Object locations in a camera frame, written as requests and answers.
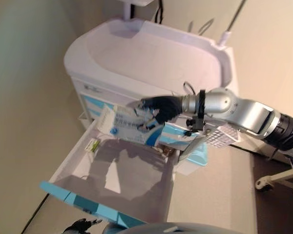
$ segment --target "black wire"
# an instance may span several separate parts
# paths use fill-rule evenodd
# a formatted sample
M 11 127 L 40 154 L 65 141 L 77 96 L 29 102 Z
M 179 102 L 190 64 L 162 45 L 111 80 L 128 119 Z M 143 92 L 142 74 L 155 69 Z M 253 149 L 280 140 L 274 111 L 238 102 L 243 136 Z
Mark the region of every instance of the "black wire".
M 230 24 L 228 26 L 228 29 L 227 29 L 228 32 L 231 31 L 231 28 L 233 27 L 233 24 L 235 23 L 236 19 L 238 18 L 238 16 L 239 16 L 239 14 L 240 14 L 245 2 L 246 2 L 246 0 L 241 1 L 237 11 L 235 12 L 235 14 L 233 16 L 233 19 L 231 20 L 231 22 L 230 22 Z
M 34 217 L 36 216 L 36 214 L 40 210 L 41 206 L 44 204 L 44 202 L 47 200 L 48 197 L 49 197 L 49 194 L 47 194 L 44 197 L 44 199 L 40 202 L 39 206 L 36 208 L 36 210 L 34 211 L 33 215 L 31 216 L 31 218 L 28 220 L 28 222 L 26 223 L 25 227 L 23 228 L 23 231 L 21 232 L 21 234 L 25 233 L 25 231 L 28 228 L 29 224 L 31 223 L 31 221 L 33 221 Z
M 159 22 L 159 24 L 162 24 L 162 21 L 163 21 L 163 13 L 164 13 L 164 5 L 163 5 L 163 0 L 159 0 L 158 1 L 158 5 L 159 5 L 159 7 L 158 7 L 158 9 L 157 9 L 157 11 L 156 11 L 156 14 L 155 14 L 155 22 L 157 23 L 157 21 L 158 21 L 158 13 L 160 13 L 160 22 Z
M 186 86 L 188 86 L 192 90 L 193 95 L 196 95 L 193 86 L 187 81 L 184 82 L 184 87 L 186 87 Z

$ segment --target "small label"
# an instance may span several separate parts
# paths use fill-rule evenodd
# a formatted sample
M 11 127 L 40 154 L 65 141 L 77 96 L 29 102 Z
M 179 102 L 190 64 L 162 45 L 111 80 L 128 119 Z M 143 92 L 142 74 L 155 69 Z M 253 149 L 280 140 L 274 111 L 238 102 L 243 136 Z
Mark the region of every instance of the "small label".
M 95 152 L 99 143 L 100 143 L 100 140 L 92 138 L 84 150 L 86 150 L 87 152 Z

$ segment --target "caster wheel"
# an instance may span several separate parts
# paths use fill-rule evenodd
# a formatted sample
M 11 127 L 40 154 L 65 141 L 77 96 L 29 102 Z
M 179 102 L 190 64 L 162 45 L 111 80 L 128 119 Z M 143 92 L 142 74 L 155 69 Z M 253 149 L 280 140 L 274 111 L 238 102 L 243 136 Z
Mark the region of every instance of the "caster wheel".
M 256 190 L 260 192 L 266 192 L 273 189 L 273 185 L 269 183 L 269 180 L 267 177 L 262 177 L 255 183 Z
M 265 185 L 264 187 L 262 187 L 261 189 L 256 189 L 257 191 L 260 192 L 267 192 L 273 189 L 273 186 L 270 184 Z

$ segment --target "open drawer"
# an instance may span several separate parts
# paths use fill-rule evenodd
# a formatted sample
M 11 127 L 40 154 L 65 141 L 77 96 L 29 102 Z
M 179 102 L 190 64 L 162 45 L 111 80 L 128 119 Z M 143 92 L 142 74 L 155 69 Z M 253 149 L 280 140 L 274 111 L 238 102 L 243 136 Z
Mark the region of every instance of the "open drawer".
M 85 148 L 101 142 L 94 152 Z M 177 156 L 162 158 L 153 149 L 114 139 L 90 125 L 41 188 L 65 203 L 107 221 L 132 227 L 164 222 Z

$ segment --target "blue logo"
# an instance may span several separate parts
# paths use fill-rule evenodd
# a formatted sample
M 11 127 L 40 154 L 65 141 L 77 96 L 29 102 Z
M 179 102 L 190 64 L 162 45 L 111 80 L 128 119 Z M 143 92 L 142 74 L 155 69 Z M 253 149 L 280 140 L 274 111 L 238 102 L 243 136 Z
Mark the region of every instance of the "blue logo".
M 113 135 L 116 135 L 116 134 L 118 134 L 118 129 L 117 128 L 112 128 L 109 132 L 111 134 L 113 134 Z

